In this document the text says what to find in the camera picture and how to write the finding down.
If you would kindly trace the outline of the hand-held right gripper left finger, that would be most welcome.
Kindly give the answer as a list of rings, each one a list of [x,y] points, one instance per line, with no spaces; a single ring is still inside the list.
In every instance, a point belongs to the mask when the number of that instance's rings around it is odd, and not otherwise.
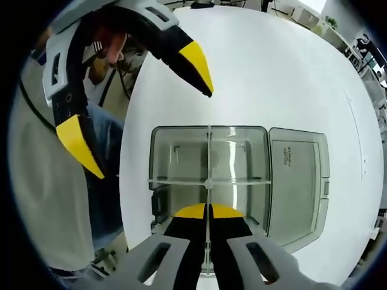
[[[206,247],[207,204],[179,210],[163,234],[130,250],[111,289],[195,289]]]

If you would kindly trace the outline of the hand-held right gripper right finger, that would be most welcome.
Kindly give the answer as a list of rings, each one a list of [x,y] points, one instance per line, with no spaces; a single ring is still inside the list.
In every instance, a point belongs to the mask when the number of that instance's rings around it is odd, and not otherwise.
[[[330,289],[299,270],[296,259],[260,234],[243,214],[211,205],[211,259],[220,289]]]

